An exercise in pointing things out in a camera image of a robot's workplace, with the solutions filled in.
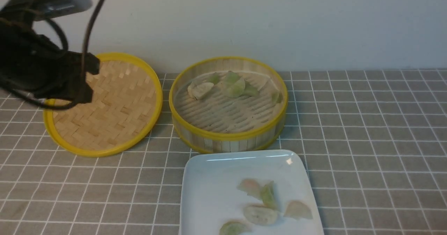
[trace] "woven bamboo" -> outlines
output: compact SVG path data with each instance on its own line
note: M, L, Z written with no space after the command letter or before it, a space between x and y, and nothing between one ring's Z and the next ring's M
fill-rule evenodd
M205 82L228 71L242 76L260 95L229 98L222 93L222 82L201 100L188 95L192 81ZM279 105L271 95L280 91ZM280 134L285 119L287 89L281 77L268 66L241 57L219 57L197 63L181 73L171 87L169 106L180 138L202 153L235 152L266 148Z
M111 150L134 142L160 114L160 82L143 68L121 60L102 61L99 75L87 74L93 101L53 111L57 134L80 150ZM54 104L66 104L56 100Z

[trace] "bamboo steamer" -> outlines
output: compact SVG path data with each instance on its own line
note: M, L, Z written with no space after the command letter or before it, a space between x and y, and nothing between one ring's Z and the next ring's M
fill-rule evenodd
M222 94L222 82L216 84L202 100L190 98L188 85L204 82L228 71L242 76L255 86L260 95L229 98ZM283 97L272 103L272 92ZM256 60L244 57L216 57L196 63L179 74L169 92L169 106L179 137L200 153L237 152L265 149L284 127L287 88L278 73Z

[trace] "dumpling wrapper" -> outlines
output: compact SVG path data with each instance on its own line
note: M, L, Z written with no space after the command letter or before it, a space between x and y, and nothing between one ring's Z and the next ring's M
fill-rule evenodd
M233 85L226 87L222 92L225 96L231 98L237 98L241 96L242 93L244 93L245 88L246 88L246 81L244 80L244 78L240 78Z
M239 235L244 232L251 232L250 228L238 221L226 222L219 230L219 235Z
M293 218L296 220L312 219L312 211L305 203L298 201L298 200L292 200L287 205L286 212L284 213L284 216Z
M275 196L273 193L273 181L269 182L261 188L261 199L267 208L278 210L278 205L276 204Z
M237 186L238 190L247 192L247 195L255 197L259 200L261 199L261 186L255 179L246 178L241 181Z
M278 220L278 212L264 206L249 205L242 212L250 223L259 226L273 225Z
M196 100L200 100L203 97L206 96L206 94L211 91L211 89L214 87L214 84L211 82L205 82L202 83L200 85L197 85L195 87L192 87L190 89L190 87L188 87L188 93L190 94L190 96L192 95L193 98L195 98Z

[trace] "countertop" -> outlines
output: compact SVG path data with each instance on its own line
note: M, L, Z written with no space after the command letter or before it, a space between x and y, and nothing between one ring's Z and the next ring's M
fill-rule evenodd
M303 159L327 235L447 234L447 71L281 72L286 127L270 149ZM129 151L79 157L42 112L0 92L2 235L177 235L192 156L163 112Z

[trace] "bamboo steamer lid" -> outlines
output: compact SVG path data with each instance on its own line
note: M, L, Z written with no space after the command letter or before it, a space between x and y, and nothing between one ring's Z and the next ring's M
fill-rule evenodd
M157 75L143 60L123 53L98 58L99 75L86 77L94 91L92 103L44 111L46 128L56 143L89 157L117 154L143 139L160 115L163 97Z

